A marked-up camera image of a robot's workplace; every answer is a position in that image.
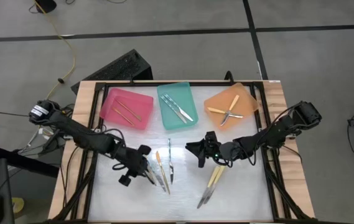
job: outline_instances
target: pink tray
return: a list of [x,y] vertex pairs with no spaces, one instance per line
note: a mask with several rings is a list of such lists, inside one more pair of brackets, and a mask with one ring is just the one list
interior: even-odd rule
[[[121,106],[116,100],[120,101],[131,111],[139,115],[141,117],[141,121],[139,121],[126,108]],[[126,118],[128,118],[128,120],[134,123],[134,126],[132,126],[112,108],[116,108],[118,111],[120,111]],[[112,88],[108,94],[108,97],[105,99],[105,103],[102,106],[100,117],[109,122],[114,122],[127,127],[143,130],[146,128],[152,110],[153,97],[121,90],[118,88]]]

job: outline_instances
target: metal tool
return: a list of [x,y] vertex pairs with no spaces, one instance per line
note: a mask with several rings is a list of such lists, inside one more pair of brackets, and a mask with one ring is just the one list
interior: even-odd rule
[[222,113],[222,114],[225,114],[224,118],[222,119],[222,122],[221,122],[221,126],[223,126],[225,124],[225,122],[227,121],[227,119],[232,116],[232,117],[236,117],[236,118],[242,118],[243,116],[240,115],[240,114],[233,114],[231,112],[231,110],[233,109],[233,107],[235,106],[236,102],[239,100],[239,95],[236,95],[235,98],[233,99],[232,103],[231,103],[231,106],[229,107],[229,110],[228,111],[222,111],[222,110],[218,110],[218,109],[215,109],[215,108],[207,108],[209,111],[211,112],[216,112],[216,113]]
[[177,110],[170,104],[170,102],[169,102],[164,96],[160,96],[160,98],[164,101],[164,103],[167,104],[167,106],[169,106],[169,107],[172,109],[172,111],[174,111],[174,113],[175,113],[185,124],[187,123],[187,121],[185,120],[184,116],[182,116],[182,114],[181,114],[179,111],[177,111]]
[[157,161],[159,162],[160,170],[162,171],[162,175],[163,175],[163,178],[164,178],[165,187],[167,188],[167,191],[168,191],[169,194],[170,194],[169,184],[167,183],[167,179],[166,179],[166,177],[165,177],[165,173],[164,173],[163,166],[162,166],[162,161],[160,160],[159,151],[156,152],[156,159],[157,159]]
[[169,139],[169,163],[170,163],[170,179],[172,184],[172,181],[174,180],[174,166],[171,163],[171,139]]
[[132,121],[130,121],[128,118],[126,118],[119,110],[117,110],[116,108],[112,108],[116,113],[120,114],[120,116],[122,116],[126,121],[128,121],[128,123],[130,123],[132,126],[135,126],[134,123]]
[[[214,113],[221,113],[221,114],[226,114],[226,111],[215,109],[215,108],[207,108],[209,111],[214,112]],[[230,113],[229,116],[232,116],[234,118],[243,118],[243,115],[240,114],[234,114]]]
[[156,177],[157,181],[159,182],[160,186],[163,188],[164,192],[167,192],[167,189],[165,189],[165,185],[162,180],[162,177],[159,174],[157,174],[156,172],[154,172],[154,169],[152,166],[151,166],[151,168],[152,168],[152,172],[153,172],[154,176]]
[[147,178],[149,178],[149,179],[153,182],[153,184],[154,184],[155,186],[157,186],[156,180],[154,179],[154,171],[153,171],[152,166],[151,166],[151,164],[149,163],[149,161],[147,161],[147,170],[148,170],[148,172],[145,171],[145,173],[146,173],[146,175],[147,175]]
[[181,107],[168,95],[168,94],[164,94],[164,96],[172,103],[174,104],[174,106],[176,106],[179,110],[179,112],[186,117],[189,121],[193,121],[193,119],[183,110],[181,109]]
[[132,115],[134,115],[139,121],[141,121],[141,117],[134,113],[132,110],[130,110],[126,105],[122,104],[120,101],[116,100],[116,102],[118,102],[123,108],[125,108],[126,110],[128,110],[128,112],[130,112]]
[[224,171],[224,169],[225,169],[225,166],[221,166],[220,167],[220,170],[218,171],[217,176],[215,177],[215,180],[214,180],[214,183],[213,183],[213,185],[212,185],[212,187],[210,189],[210,192],[208,193],[206,199],[204,200],[204,204],[206,204],[209,201],[210,197],[212,197],[213,192],[215,190],[215,186],[216,186],[218,180],[220,179],[221,174]]
[[216,167],[214,168],[213,174],[212,174],[212,176],[210,177],[210,181],[208,181],[207,188],[206,188],[206,190],[204,191],[204,193],[203,193],[203,195],[202,195],[202,198],[200,199],[199,204],[197,205],[197,208],[200,208],[200,207],[203,205],[203,203],[204,203],[204,201],[205,201],[205,199],[206,199],[208,193],[210,193],[210,187],[212,186],[213,181],[214,181],[214,179],[215,179],[215,176],[217,175],[217,173],[218,173],[219,170],[220,170],[220,166],[216,166]]

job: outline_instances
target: metal stand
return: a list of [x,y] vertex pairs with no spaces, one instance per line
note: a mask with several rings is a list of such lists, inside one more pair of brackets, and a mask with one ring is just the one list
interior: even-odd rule
[[5,149],[0,148],[0,159],[6,159],[8,165],[25,169],[38,174],[46,175],[48,177],[58,177],[59,168],[48,165],[44,162],[37,161],[35,159],[30,159],[21,156],[14,152],[9,152]]

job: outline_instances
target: plastic tray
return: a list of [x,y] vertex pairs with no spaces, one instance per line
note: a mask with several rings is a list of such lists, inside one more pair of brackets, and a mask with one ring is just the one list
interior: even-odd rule
[[[176,113],[161,99],[161,96],[165,93],[167,93],[193,119],[193,121],[189,121],[187,118],[184,117],[187,122],[185,124],[176,115]],[[193,101],[192,92],[190,90],[190,85],[188,82],[158,86],[157,95],[159,97],[163,125],[167,130],[189,127],[197,123],[198,116],[196,112],[195,102]]]
[[[221,126],[224,114],[210,112],[207,108],[215,108],[218,110],[228,111],[232,104],[233,98],[239,95],[236,105],[232,108],[231,112],[234,114],[243,115],[243,118],[229,117],[226,123]],[[240,123],[243,119],[249,117],[258,109],[257,101],[251,96],[246,88],[241,83],[236,83],[221,93],[204,101],[204,108],[213,123],[220,129],[226,130]]]
[[[119,104],[116,100],[129,108],[135,114],[141,117],[139,121],[131,112]],[[120,114],[115,112],[113,108],[121,112],[128,120],[134,123],[134,126],[126,121]],[[106,121],[118,123],[127,127],[143,130],[149,121],[149,117],[153,110],[153,97],[133,93],[131,91],[112,88],[108,97],[100,111],[100,117]]]

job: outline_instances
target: white label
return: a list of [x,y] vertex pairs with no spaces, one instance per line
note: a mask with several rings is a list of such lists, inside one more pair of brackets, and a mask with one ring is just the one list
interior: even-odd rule
[[42,113],[40,112],[40,111],[38,111],[38,110],[36,110],[36,109],[32,109],[32,111],[31,111],[32,113],[34,113],[35,115],[37,115],[37,116],[41,116],[42,115]]
[[42,113],[45,113],[45,115],[47,115],[47,114],[49,113],[46,109],[42,108],[42,107],[39,106],[39,105],[35,105],[35,106],[34,106],[34,109],[36,109],[36,110],[38,110],[38,111],[41,111]]

